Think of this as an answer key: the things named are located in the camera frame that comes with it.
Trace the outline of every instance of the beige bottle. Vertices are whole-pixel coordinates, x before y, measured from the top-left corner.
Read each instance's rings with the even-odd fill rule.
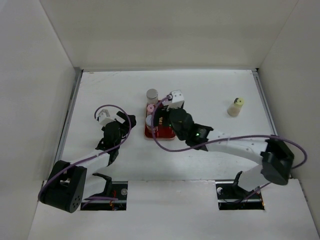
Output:
[[[244,103],[245,103],[245,101],[242,97],[237,97],[234,100],[234,102],[230,105],[230,107],[228,108],[228,114],[231,117],[238,116]]]

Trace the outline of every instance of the pink object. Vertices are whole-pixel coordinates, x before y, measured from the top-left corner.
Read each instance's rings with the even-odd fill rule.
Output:
[[[146,107],[146,115],[151,115],[152,112],[155,110],[155,106],[153,106],[152,104],[149,104],[147,107]]]

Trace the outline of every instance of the wall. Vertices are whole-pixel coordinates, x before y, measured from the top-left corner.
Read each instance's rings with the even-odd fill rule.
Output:
[[[74,66],[257,68],[297,0],[41,0]]]
[[[75,72],[39,0],[0,1],[0,239],[25,240]]]
[[[300,143],[307,164],[300,179],[320,230],[320,1],[299,0],[259,69],[278,134]],[[301,159],[296,155],[295,163]]]

